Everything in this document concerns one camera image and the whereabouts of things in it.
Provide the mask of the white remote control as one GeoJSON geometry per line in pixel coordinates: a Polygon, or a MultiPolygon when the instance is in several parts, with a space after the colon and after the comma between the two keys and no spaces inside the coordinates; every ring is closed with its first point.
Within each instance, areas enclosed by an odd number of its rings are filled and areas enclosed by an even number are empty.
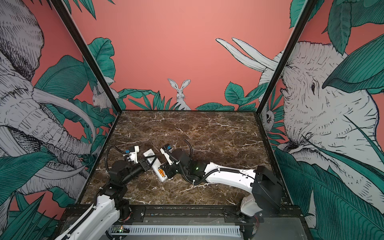
{"type": "MultiPolygon", "coordinates": [[[[144,156],[144,157],[146,157],[146,156],[155,156],[155,153],[154,153],[154,151],[153,151],[152,149],[149,149],[149,150],[147,150],[146,152],[143,153],[143,156],[144,156]]],[[[161,168],[161,162],[159,161],[159,159],[158,159],[158,157],[157,157],[155,163],[154,163],[153,166],[152,166],[152,169],[153,169],[153,171],[155,172],[155,174],[156,174],[156,176],[158,177],[158,179],[160,180],[160,182],[164,182],[164,181],[167,180],[168,178],[167,178],[167,176],[166,176],[165,178],[163,178],[163,177],[160,175],[160,173],[159,173],[159,171],[158,171],[158,169],[160,169],[160,168],[161,168]]]]}

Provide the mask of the orange battery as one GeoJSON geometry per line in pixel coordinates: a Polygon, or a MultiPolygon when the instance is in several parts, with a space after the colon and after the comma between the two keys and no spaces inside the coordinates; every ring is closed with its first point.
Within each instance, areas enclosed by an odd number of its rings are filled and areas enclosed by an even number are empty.
{"type": "Polygon", "coordinates": [[[166,174],[165,174],[165,172],[164,172],[162,169],[158,169],[158,171],[159,171],[160,175],[161,175],[163,178],[166,177],[166,174]]]}

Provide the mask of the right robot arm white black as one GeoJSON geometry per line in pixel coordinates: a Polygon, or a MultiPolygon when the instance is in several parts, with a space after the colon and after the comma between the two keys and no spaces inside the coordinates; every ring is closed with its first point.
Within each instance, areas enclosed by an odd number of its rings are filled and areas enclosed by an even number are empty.
{"type": "Polygon", "coordinates": [[[220,166],[209,161],[195,161],[191,154],[182,149],[172,149],[170,145],[161,148],[167,161],[161,164],[165,175],[171,179],[176,174],[193,186],[202,183],[223,184],[248,192],[243,198],[240,212],[248,217],[266,212],[277,214],[281,209],[283,183],[264,166],[255,170],[242,170],[220,166]]]}

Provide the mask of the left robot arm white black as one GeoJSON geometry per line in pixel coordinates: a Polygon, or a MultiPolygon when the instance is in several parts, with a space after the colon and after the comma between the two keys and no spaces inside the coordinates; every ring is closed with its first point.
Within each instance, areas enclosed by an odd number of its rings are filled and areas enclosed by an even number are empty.
{"type": "Polygon", "coordinates": [[[127,184],[149,170],[157,156],[152,154],[138,160],[129,167],[124,161],[117,161],[109,171],[108,182],[95,194],[91,206],[57,240],[98,240],[106,235],[110,240],[122,240],[113,236],[108,229],[117,221],[125,222],[132,214],[129,201],[124,200],[127,184]]]}

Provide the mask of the small green circuit board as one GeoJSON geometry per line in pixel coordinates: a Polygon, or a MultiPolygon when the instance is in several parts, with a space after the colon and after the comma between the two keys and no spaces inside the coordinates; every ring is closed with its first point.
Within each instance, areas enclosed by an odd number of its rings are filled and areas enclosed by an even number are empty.
{"type": "Polygon", "coordinates": [[[131,227],[122,225],[122,226],[112,226],[111,234],[119,235],[119,234],[129,234],[131,232],[131,227]]]}

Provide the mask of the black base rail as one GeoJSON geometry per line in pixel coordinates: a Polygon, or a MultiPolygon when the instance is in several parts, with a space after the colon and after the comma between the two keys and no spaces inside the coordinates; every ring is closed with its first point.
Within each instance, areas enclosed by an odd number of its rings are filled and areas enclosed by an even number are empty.
{"type": "Polygon", "coordinates": [[[149,218],[223,218],[226,223],[262,223],[267,218],[298,218],[304,215],[298,206],[285,206],[279,213],[268,211],[248,217],[235,205],[130,205],[131,214],[123,223],[143,223],[149,218]]]}

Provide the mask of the left black frame post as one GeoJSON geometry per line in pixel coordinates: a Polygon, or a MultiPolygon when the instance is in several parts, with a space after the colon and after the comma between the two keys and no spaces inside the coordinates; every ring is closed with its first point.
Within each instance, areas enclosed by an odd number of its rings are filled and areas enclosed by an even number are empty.
{"type": "Polygon", "coordinates": [[[67,6],[64,4],[63,1],[58,0],[52,0],[51,1],[53,7],[55,8],[56,12],[60,16],[62,22],[66,26],[68,32],[70,33],[72,39],[76,43],[77,47],[79,48],[80,52],[82,53],[83,57],[85,58],[87,64],[91,68],[91,72],[95,75],[98,82],[102,86],[103,90],[105,91],[107,97],[111,101],[113,107],[117,111],[118,115],[122,112],[122,109],[120,108],[119,103],[117,102],[116,98],[114,97],[109,85],[107,84],[104,75],[99,68],[94,56],[92,55],[88,45],[86,44],[83,36],[79,32],[78,27],[76,26],[75,22],[73,21],[67,6]]]}

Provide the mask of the black frame post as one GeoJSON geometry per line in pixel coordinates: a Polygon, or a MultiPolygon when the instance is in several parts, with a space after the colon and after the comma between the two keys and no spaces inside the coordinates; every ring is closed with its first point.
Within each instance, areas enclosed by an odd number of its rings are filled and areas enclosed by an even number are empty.
{"type": "Polygon", "coordinates": [[[267,100],[269,98],[269,96],[271,95],[277,81],[280,79],[281,77],[281,74],[286,66],[286,63],[288,62],[294,48],[295,48],[295,45],[296,43],[298,42],[302,32],[303,32],[303,29],[305,28],[306,24],[307,24],[307,21],[313,11],[313,9],[315,8],[316,6],[316,3],[317,1],[315,0],[310,0],[310,1],[306,1],[306,4],[304,5],[304,8],[302,9],[302,12],[300,14],[300,17],[298,19],[298,22],[296,23],[296,26],[295,26],[295,29],[293,30],[292,32],[292,35],[287,43],[287,46],[285,48],[285,50],[283,51],[283,54],[282,54],[282,57],[278,63],[278,66],[276,68],[276,70],[274,70],[274,74],[272,76],[272,79],[266,89],[266,92],[262,98],[262,101],[256,111],[256,114],[259,116],[261,115],[262,113],[262,110],[264,109],[266,103],[267,103],[267,100]]]}
{"type": "Polygon", "coordinates": [[[79,32],[78,27],[76,26],[75,22],[73,21],[67,6],[64,4],[63,1],[58,0],[52,0],[51,1],[53,7],[55,8],[56,12],[60,16],[62,22],[66,26],[68,32],[70,33],[72,39],[76,43],[77,47],[79,48],[80,52],[82,53],[83,57],[85,58],[87,64],[91,68],[91,72],[95,75],[98,82],[102,86],[103,90],[105,91],[107,97],[111,101],[113,107],[117,111],[118,115],[122,112],[122,109],[120,108],[119,103],[117,102],[116,98],[114,97],[109,85],[107,84],[104,75],[99,68],[94,56],[92,55],[88,45],[86,44],[83,36],[79,32]]]}

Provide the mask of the right black frame post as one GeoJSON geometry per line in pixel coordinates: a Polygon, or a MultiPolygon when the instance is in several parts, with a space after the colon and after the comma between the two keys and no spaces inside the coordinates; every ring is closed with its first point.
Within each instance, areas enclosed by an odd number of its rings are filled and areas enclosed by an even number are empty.
{"type": "Polygon", "coordinates": [[[266,103],[267,103],[267,100],[269,98],[269,96],[271,95],[277,81],[280,79],[281,77],[281,74],[286,66],[286,63],[288,62],[294,48],[295,48],[295,45],[296,43],[298,42],[302,32],[303,32],[303,29],[305,28],[306,24],[307,24],[307,21],[313,11],[313,9],[315,8],[316,6],[316,3],[317,1],[315,0],[310,0],[310,1],[306,1],[306,4],[304,5],[304,8],[302,9],[302,12],[300,14],[300,17],[298,19],[298,22],[296,23],[296,26],[295,26],[295,29],[293,30],[292,32],[292,35],[287,43],[287,46],[285,48],[285,50],[283,51],[283,54],[282,54],[282,57],[278,63],[278,66],[276,68],[276,70],[274,70],[274,74],[272,76],[272,79],[266,89],[266,92],[262,98],[262,101],[256,111],[256,114],[259,116],[261,115],[262,113],[262,110],[264,109],[266,103]]]}

